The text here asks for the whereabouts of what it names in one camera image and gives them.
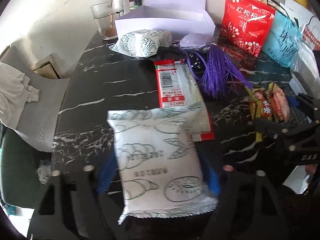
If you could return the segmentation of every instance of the purple tassel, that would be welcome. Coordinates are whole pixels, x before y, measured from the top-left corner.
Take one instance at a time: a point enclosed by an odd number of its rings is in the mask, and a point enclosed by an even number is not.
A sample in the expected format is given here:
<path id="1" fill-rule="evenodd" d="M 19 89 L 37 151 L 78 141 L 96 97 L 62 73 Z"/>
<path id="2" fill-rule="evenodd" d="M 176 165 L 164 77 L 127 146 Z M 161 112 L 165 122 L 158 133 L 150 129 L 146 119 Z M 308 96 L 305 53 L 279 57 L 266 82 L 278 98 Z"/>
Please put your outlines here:
<path id="1" fill-rule="evenodd" d="M 205 60 L 197 52 L 190 52 L 195 53 L 199 57 L 199 59 L 202 60 L 205 65 L 205 71 L 202 78 L 198 78 L 193 72 L 193 69 L 191 67 L 192 64 L 187 54 L 189 69 L 193 77 L 202 84 L 204 92 L 206 92 L 213 98 L 217 98 L 219 95 L 226 95 L 226 83 L 229 76 L 232 80 L 237 79 L 248 88 L 253 88 L 252 84 L 245 79 L 242 73 L 231 62 L 227 54 L 225 54 L 218 46 L 211 45 L 207 56 L 207 62 L 205 62 Z"/>

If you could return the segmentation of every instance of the white paper box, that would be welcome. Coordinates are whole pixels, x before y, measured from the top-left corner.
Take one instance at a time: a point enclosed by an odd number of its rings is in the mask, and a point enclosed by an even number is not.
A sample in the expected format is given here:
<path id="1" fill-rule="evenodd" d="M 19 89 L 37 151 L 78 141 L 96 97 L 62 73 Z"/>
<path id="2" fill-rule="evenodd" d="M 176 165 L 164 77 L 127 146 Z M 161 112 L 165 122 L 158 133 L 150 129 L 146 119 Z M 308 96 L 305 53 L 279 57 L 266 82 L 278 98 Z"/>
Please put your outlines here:
<path id="1" fill-rule="evenodd" d="M 173 40 L 190 33 L 212 36 L 215 30 L 205 0 L 143 0 L 143 6 L 115 21 L 118 37 L 142 29 L 172 32 Z"/>

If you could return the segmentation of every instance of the barcode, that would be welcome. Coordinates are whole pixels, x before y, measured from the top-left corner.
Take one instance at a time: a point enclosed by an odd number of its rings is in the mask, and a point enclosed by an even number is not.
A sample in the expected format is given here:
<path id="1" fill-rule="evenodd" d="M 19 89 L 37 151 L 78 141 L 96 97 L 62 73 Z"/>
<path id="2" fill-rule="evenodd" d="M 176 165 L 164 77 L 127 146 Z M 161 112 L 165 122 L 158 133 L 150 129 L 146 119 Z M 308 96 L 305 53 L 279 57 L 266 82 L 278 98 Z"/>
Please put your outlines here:
<path id="1" fill-rule="evenodd" d="M 172 78 L 170 72 L 159 72 L 160 84 L 162 88 L 173 88 Z"/>

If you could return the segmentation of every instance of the white wall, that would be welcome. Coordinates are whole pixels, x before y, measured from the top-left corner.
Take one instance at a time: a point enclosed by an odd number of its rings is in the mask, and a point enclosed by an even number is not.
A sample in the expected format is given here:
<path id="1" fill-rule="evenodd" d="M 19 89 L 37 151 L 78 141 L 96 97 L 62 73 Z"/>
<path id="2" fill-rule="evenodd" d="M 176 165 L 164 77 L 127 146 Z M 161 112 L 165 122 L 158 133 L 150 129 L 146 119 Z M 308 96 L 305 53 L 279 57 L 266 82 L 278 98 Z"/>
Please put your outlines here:
<path id="1" fill-rule="evenodd" d="M 90 6 L 97 0 L 11 0 L 0 17 L 0 51 L 15 44 L 32 66 L 53 54 L 62 77 L 71 76 L 97 31 Z M 222 21 L 225 0 L 207 0 L 216 23 Z"/>

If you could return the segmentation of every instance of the light blue bag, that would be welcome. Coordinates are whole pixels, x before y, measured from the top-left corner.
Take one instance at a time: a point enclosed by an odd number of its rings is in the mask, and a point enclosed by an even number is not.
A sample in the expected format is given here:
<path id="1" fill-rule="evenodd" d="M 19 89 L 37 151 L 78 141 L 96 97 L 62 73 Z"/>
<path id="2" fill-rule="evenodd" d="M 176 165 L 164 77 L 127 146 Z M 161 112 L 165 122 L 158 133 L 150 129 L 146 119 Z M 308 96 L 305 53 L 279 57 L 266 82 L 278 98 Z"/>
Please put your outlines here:
<path id="1" fill-rule="evenodd" d="M 276 1 L 272 2 L 282 8 Z M 290 67 L 292 58 L 298 51 L 296 41 L 302 40 L 298 25 L 289 18 L 287 12 L 286 14 L 276 11 L 272 27 L 262 47 L 262 51 L 281 67 Z"/>

